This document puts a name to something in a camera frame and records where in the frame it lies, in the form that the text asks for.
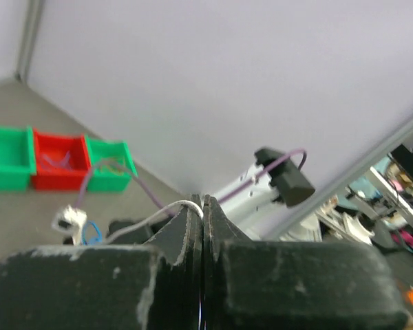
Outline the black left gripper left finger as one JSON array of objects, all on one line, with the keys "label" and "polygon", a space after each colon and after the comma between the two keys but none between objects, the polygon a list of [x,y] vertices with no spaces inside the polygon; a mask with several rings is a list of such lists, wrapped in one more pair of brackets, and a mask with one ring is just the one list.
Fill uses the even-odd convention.
[{"label": "black left gripper left finger", "polygon": [[143,244],[41,245],[0,262],[0,329],[196,329],[202,221]]}]

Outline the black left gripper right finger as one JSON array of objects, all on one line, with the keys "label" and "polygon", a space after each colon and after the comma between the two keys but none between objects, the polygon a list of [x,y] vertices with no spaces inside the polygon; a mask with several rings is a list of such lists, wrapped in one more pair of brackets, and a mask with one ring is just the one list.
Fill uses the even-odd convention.
[{"label": "black left gripper right finger", "polygon": [[381,253],[364,243],[252,241],[204,202],[207,329],[402,329],[407,311]]}]

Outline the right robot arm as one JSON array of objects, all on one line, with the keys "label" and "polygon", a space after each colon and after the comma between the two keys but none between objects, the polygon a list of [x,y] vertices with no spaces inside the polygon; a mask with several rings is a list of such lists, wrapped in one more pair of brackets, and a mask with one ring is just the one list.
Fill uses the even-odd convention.
[{"label": "right robot arm", "polygon": [[255,152],[255,163],[216,194],[226,219],[220,220],[232,239],[247,239],[238,226],[282,206],[297,206],[315,192],[301,173],[307,153],[297,149],[281,153],[271,148]]}]

